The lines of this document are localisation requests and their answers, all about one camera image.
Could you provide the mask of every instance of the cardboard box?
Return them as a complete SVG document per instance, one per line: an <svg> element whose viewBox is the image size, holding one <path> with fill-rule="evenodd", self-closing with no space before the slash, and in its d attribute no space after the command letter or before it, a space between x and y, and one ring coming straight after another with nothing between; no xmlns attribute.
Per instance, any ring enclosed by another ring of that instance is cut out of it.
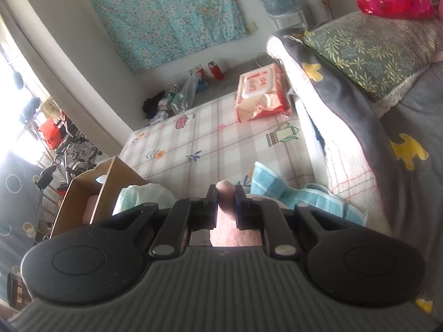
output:
<svg viewBox="0 0 443 332"><path fill-rule="evenodd" d="M96 180L103 175L106 175L106 180L100 184ZM82 173L69 185L58 211L51 237L83 226L83 213L90 196L98 195L91 224L112 216L122 188L144 184L146 181L118 157L113 157L96 168Z"/></svg>

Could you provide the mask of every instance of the blue plaid towel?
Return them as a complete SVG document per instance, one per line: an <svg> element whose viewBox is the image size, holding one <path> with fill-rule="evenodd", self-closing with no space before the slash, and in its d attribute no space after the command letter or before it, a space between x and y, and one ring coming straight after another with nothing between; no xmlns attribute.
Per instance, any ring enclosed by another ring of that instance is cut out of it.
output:
<svg viewBox="0 0 443 332"><path fill-rule="evenodd" d="M251 193L278 199L288 208L298 203L310 204L334 216L342 217L361 226L366 225L366 214L346 201L332 195L319 184L307 184L303 189L289 187L287 181L260 162L255 163Z"/></svg>

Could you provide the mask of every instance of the gray blanket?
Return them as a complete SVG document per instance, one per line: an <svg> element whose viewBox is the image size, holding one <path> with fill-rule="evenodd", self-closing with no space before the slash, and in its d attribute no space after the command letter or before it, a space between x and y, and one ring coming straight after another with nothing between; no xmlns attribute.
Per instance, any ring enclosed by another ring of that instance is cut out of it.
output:
<svg viewBox="0 0 443 332"><path fill-rule="evenodd" d="M432 65L379 119L339 70L300 40L283 37L294 32L276 36L300 65L322 65L323 80L313 86L360 142L394 237L425 258L427 277L418 298L433 301L431 315L443 320L443 62Z"/></svg>

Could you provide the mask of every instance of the teal floral fabric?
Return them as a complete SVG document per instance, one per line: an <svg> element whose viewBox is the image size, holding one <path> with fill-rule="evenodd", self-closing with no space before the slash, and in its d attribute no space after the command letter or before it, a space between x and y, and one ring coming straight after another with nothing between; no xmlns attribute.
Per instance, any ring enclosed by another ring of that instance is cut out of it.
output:
<svg viewBox="0 0 443 332"><path fill-rule="evenodd" d="M235 0L91 0L122 60L142 72L246 36Z"/></svg>

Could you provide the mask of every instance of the blue cloth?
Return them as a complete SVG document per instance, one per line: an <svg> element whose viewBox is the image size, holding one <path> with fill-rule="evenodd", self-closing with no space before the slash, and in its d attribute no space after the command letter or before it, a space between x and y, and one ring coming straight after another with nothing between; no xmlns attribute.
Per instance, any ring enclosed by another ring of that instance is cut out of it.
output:
<svg viewBox="0 0 443 332"><path fill-rule="evenodd" d="M300 190L289 187L287 181L260 162L255 163L251 193L278 199L291 209L298 203L310 204L355 224L366 225L365 214L341 198L331 195L322 185L307 184Z"/></svg>
<svg viewBox="0 0 443 332"><path fill-rule="evenodd" d="M246 36L235 0L91 2L120 57L134 72Z"/></svg>

